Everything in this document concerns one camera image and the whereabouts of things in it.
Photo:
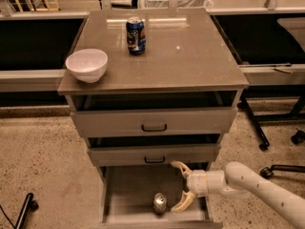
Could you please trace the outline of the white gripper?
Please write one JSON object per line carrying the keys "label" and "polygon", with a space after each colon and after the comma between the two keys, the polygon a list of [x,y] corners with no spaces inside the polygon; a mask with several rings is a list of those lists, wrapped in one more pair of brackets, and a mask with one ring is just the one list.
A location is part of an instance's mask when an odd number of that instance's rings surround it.
{"label": "white gripper", "polygon": [[182,192],[181,200],[171,208],[173,213],[185,211],[194,201],[195,197],[202,198],[210,194],[221,195],[226,187],[224,172],[191,170],[181,161],[172,161],[171,165],[180,170],[182,176],[187,179],[189,192]]}

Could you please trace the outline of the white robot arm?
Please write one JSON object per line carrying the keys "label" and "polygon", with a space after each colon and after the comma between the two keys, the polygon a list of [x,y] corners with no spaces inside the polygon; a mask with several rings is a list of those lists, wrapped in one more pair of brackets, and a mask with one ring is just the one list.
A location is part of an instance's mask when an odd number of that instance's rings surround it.
{"label": "white robot arm", "polygon": [[174,213],[185,211],[195,198],[217,194],[224,198],[245,198],[249,193],[260,198],[295,229],[305,229],[305,199],[261,177],[246,165],[232,161],[222,170],[191,170],[181,161],[171,165],[180,170],[186,179],[188,191],[171,209]]}

